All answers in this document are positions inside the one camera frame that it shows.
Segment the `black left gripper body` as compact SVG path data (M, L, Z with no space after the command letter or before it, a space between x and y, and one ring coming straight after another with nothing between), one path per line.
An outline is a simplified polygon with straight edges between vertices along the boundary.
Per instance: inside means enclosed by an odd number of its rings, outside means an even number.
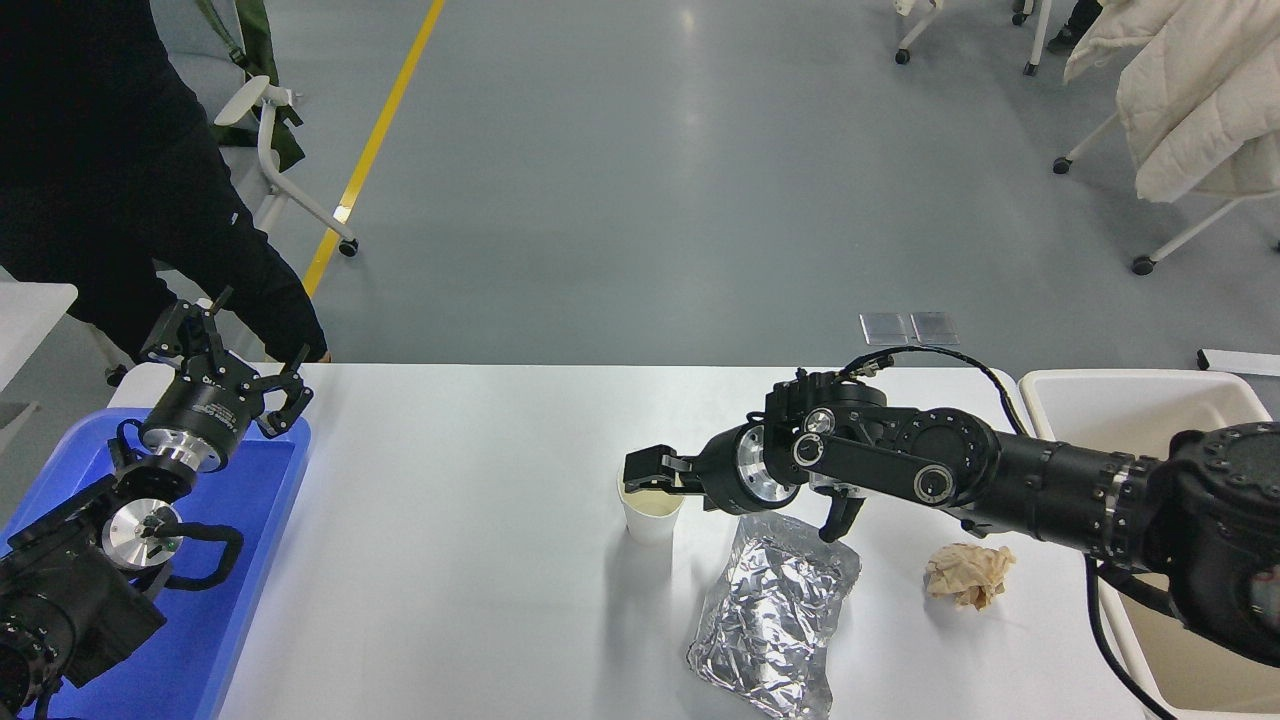
M175 380L150 413L150 451L180 436L201 439L216 455L232 455L265 409L261 397L204 382Z

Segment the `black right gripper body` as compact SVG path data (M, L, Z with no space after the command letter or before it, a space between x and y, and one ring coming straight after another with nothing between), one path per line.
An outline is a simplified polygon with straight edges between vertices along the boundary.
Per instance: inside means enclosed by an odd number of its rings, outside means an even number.
M704 511L749 512L737 461L739 441L746 429L748 425L740 425L721 432L690 461L704 496Z

